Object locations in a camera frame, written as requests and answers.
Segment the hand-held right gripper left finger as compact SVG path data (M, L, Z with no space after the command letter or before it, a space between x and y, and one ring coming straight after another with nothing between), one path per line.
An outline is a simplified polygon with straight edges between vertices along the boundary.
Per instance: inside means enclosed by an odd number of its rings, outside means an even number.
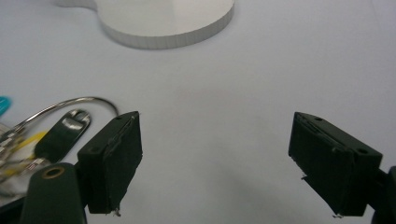
M78 170L92 214L120 210L142 157L137 111L115 117L78 152Z

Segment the yellow key tag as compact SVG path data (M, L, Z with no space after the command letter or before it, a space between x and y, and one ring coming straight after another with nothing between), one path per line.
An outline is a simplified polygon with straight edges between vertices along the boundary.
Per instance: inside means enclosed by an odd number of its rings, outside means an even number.
M35 147L46 132L36 133L12 147L0 146L0 177L10 178L34 170L43 159L35 156Z

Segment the teal key tag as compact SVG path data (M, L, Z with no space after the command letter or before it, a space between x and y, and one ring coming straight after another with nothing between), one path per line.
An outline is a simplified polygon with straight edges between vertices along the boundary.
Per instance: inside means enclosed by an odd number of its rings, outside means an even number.
M0 96L0 117L11 107L12 101L6 96Z

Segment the white key stand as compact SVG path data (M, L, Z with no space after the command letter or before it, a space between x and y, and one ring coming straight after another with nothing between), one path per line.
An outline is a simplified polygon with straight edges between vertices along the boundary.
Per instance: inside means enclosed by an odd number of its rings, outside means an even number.
M107 36L135 49L174 49L204 41L233 18L235 0L54 0L96 12Z

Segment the black metal key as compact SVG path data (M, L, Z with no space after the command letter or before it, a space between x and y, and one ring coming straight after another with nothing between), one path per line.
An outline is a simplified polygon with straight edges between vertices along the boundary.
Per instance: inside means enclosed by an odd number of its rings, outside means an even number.
M61 161L87 131L91 115L74 109L64 114L35 145L34 155L50 163Z

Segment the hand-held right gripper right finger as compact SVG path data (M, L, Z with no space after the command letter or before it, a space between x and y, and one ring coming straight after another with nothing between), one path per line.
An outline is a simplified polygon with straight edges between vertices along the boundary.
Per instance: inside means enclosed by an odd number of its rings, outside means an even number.
M369 203L382 154L326 119L296 112L289 156L304 181L337 215L360 217Z

